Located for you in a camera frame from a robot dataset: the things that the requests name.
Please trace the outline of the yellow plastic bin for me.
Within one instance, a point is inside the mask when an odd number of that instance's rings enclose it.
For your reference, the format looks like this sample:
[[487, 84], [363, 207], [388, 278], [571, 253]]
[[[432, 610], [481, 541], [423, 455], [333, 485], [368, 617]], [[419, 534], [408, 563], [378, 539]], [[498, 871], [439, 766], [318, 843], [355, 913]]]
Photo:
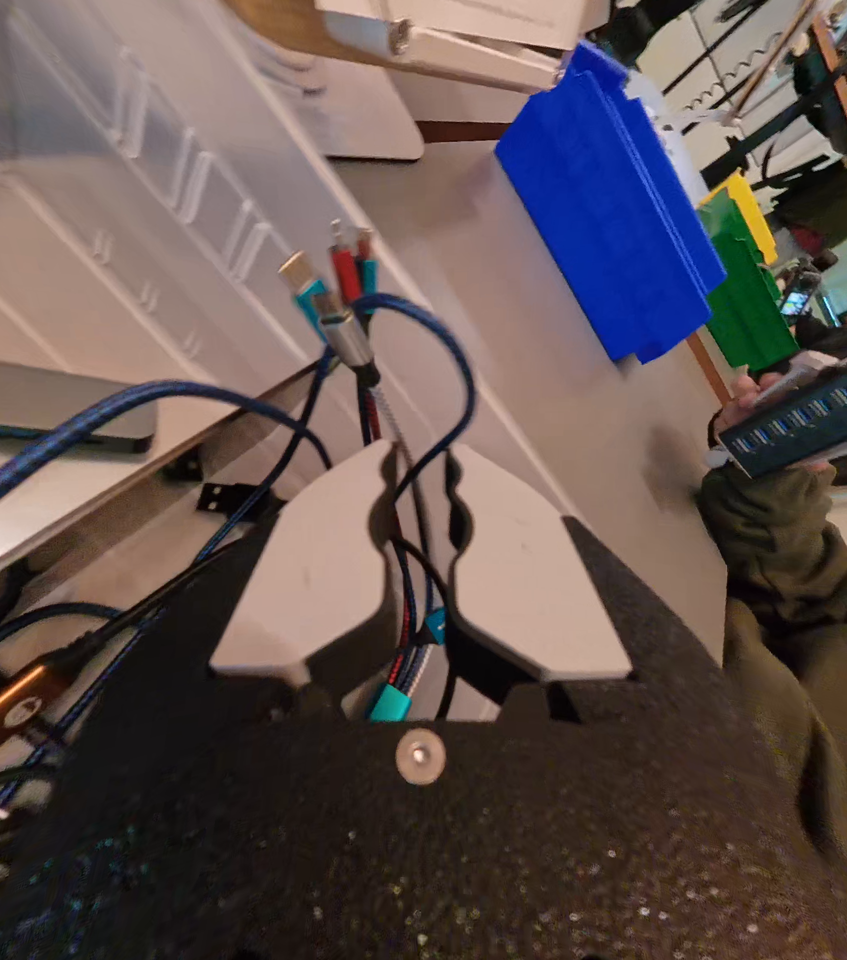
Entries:
[[697, 204], [697, 210], [702, 211], [711, 206], [715, 198], [721, 193], [726, 193], [729, 199], [736, 204], [753, 237], [753, 242], [762, 254], [764, 265], [771, 266], [778, 258], [774, 234], [749, 181], [743, 175], [741, 169], [734, 171], [713, 188]]

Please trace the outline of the person's right forearm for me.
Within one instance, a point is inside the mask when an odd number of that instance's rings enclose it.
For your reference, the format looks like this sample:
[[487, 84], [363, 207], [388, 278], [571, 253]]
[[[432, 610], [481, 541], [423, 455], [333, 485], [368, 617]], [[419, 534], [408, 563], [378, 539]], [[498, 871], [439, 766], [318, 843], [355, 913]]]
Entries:
[[816, 464], [753, 479], [726, 464], [702, 481], [698, 510], [729, 593], [769, 631], [847, 625], [847, 543], [829, 519], [835, 476]]

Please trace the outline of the large blue plastic bin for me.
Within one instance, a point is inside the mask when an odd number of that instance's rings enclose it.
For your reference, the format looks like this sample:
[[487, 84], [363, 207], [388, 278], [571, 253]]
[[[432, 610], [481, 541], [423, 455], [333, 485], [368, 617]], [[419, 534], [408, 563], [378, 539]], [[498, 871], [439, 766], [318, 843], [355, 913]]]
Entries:
[[494, 153], [609, 359], [648, 364], [708, 323], [727, 271], [627, 83], [581, 41]]

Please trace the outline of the white monitor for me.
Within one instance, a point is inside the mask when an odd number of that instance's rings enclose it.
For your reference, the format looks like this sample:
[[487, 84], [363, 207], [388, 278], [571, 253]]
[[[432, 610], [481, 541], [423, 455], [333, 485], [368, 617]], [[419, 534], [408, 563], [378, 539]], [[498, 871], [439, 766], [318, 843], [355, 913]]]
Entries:
[[358, 61], [481, 87], [552, 89], [611, 1], [316, 1]]

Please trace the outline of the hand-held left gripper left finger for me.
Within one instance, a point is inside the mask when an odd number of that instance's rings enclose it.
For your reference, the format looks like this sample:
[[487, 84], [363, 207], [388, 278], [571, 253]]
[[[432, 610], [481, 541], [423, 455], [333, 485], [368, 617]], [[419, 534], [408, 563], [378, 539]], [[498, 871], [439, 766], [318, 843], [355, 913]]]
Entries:
[[395, 445], [379, 439], [281, 509], [209, 660], [215, 674], [355, 690], [390, 662], [396, 486]]

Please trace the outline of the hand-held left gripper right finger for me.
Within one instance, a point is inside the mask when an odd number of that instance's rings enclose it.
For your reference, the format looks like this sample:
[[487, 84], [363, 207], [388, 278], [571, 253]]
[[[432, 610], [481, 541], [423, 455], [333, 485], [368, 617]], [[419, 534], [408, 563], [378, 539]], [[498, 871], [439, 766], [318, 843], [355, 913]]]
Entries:
[[633, 664], [587, 569], [576, 517], [462, 443], [446, 454], [444, 490], [452, 673], [498, 707], [520, 686], [628, 679]]

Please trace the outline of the green plastic bin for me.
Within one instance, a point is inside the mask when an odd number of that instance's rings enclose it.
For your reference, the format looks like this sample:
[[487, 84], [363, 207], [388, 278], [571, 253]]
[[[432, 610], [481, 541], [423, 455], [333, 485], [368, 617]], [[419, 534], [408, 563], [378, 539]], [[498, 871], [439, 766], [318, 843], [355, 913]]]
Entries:
[[727, 186], [698, 209], [726, 272], [707, 296], [707, 330], [729, 366], [767, 370], [798, 353], [798, 344], [778, 306], [778, 286], [767, 269], [738, 201]]

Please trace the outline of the smartphone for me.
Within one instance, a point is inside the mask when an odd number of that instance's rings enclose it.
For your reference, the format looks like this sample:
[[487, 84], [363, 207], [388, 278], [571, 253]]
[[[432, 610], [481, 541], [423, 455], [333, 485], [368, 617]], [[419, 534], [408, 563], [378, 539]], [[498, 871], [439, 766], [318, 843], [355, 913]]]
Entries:
[[785, 282], [778, 311], [784, 318], [796, 319], [810, 309], [822, 282], [822, 274], [811, 268], [794, 270]]

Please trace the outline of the person's olive jacket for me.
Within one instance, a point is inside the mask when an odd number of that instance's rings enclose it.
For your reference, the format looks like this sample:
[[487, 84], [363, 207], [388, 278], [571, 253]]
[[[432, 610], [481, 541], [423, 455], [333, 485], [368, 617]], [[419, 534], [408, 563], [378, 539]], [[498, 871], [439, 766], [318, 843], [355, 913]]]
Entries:
[[724, 668], [773, 756], [802, 833], [847, 896], [847, 605], [766, 630], [727, 603]]

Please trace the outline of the white monitor stand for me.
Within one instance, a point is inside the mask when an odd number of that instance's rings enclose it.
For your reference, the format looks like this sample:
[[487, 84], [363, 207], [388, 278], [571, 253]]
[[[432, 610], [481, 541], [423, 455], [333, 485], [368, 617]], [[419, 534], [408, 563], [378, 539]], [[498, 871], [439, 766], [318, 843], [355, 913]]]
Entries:
[[417, 162], [423, 156], [422, 135], [384, 69], [281, 47], [265, 50], [259, 69], [326, 158]]

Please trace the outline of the person's right hand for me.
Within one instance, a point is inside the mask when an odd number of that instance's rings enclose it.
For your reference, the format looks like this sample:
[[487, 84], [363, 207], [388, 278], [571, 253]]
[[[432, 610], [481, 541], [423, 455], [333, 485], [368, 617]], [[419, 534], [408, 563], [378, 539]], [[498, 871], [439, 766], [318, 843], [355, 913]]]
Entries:
[[749, 374], [743, 374], [737, 378], [732, 386], [729, 401], [714, 418], [715, 432], [720, 433], [749, 419], [763, 391], [761, 382]]

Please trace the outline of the black USB plug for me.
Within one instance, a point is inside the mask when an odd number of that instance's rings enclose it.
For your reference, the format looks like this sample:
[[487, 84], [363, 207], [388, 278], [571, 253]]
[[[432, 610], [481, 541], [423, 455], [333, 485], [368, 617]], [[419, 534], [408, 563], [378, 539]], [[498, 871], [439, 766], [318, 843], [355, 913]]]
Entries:
[[195, 510], [230, 518], [252, 498], [256, 490], [257, 487], [250, 484], [204, 483]]

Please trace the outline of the black multi-port USB hub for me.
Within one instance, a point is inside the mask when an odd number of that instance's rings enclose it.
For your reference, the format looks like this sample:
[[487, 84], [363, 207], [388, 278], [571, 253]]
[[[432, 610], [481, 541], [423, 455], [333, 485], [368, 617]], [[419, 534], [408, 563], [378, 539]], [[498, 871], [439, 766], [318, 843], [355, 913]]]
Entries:
[[814, 454], [847, 440], [847, 366], [763, 405], [715, 432], [710, 462], [750, 478], [815, 464]]

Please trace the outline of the grey flat device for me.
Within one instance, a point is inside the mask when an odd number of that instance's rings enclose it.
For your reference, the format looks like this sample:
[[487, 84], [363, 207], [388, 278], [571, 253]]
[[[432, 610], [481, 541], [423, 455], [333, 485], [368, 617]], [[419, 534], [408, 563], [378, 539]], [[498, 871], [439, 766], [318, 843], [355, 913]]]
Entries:
[[0, 444], [22, 446], [129, 384], [0, 361]]

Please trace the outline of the grey desk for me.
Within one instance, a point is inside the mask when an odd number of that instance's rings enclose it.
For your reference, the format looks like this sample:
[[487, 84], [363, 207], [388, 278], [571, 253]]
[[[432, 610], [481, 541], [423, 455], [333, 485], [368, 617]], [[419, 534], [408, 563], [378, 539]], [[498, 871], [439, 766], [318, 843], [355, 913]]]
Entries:
[[380, 285], [432, 309], [478, 379], [464, 441], [618, 558], [588, 563], [641, 685], [674, 710], [726, 695], [727, 572], [695, 495], [718, 403], [690, 349], [612, 361], [489, 142], [412, 163], [330, 160], [339, 217], [374, 229]]

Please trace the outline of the clear plastic storage box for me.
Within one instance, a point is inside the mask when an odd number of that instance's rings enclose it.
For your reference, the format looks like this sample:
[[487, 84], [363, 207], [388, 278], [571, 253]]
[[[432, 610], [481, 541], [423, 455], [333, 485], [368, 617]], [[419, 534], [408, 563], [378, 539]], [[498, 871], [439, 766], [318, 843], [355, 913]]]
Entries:
[[364, 219], [225, 2], [0, 2], [0, 186], [197, 377], [260, 393], [320, 339], [278, 277]]

